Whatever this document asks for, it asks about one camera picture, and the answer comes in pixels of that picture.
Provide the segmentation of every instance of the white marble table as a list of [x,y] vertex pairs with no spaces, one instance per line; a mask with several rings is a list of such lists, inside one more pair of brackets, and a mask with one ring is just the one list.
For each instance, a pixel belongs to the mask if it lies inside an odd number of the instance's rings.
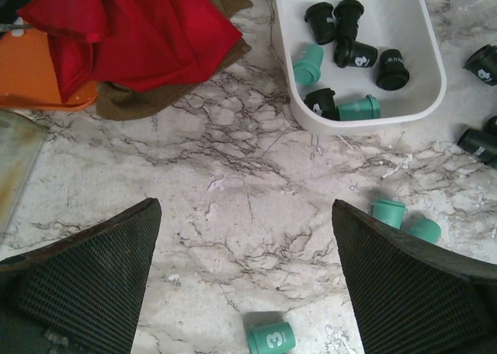
[[377,192],[443,227],[440,245],[497,263],[497,172],[454,146],[461,125],[497,114],[495,89],[461,69],[444,30],[448,0],[427,0],[449,77],[428,119],[379,134],[317,137],[292,119],[269,54],[270,0],[234,19],[253,51],[157,116],[127,123],[30,113],[48,141],[0,259],[50,244],[159,198],[162,226],[133,353],[247,353],[242,317],[281,311],[295,353],[363,352],[332,234],[342,199]]

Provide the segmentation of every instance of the ribbed black surface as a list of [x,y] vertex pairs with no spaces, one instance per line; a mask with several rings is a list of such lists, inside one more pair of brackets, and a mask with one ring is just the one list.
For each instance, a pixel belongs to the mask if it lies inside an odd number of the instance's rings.
[[34,264],[12,306],[96,352],[129,353],[160,220],[158,201],[146,200],[51,245],[54,256],[24,256]]
[[497,266],[413,238],[344,202],[333,206],[333,227],[366,354],[444,353],[495,332],[493,312],[462,271],[494,283]]

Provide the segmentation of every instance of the brown cloth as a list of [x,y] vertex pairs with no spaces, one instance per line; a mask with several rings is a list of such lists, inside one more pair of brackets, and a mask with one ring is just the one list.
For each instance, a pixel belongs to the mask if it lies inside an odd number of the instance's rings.
[[[250,0],[211,0],[224,16],[231,18],[235,13],[252,7]],[[234,64],[251,50],[240,39],[217,68],[216,73]],[[99,82],[99,98],[96,112],[108,120],[137,120],[155,115],[192,92],[199,84],[165,85],[147,92],[135,92],[130,88],[112,82]]]

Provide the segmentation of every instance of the number 3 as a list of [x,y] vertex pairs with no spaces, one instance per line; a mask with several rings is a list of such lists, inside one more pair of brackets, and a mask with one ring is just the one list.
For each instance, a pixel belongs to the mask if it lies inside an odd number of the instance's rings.
[[279,348],[283,344],[283,336],[278,332],[273,333],[272,335],[267,335],[266,343],[270,349],[274,349],[275,345]]

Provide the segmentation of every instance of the green plastic cup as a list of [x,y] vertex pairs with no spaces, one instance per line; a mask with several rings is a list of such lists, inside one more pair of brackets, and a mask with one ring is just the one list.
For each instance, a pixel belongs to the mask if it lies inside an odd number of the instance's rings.
[[418,220],[407,232],[431,244],[436,244],[442,236],[440,225],[434,220],[427,219]]
[[384,224],[401,228],[405,215],[405,205],[398,201],[378,199],[373,203],[373,217]]
[[295,81],[301,85],[313,85],[321,78],[321,64],[325,52],[316,44],[309,45],[299,61],[294,63]]
[[296,345],[289,323],[251,327],[246,337],[250,354],[284,354]]
[[337,107],[340,121],[372,120],[381,117],[380,102],[372,95],[357,102],[343,104]]

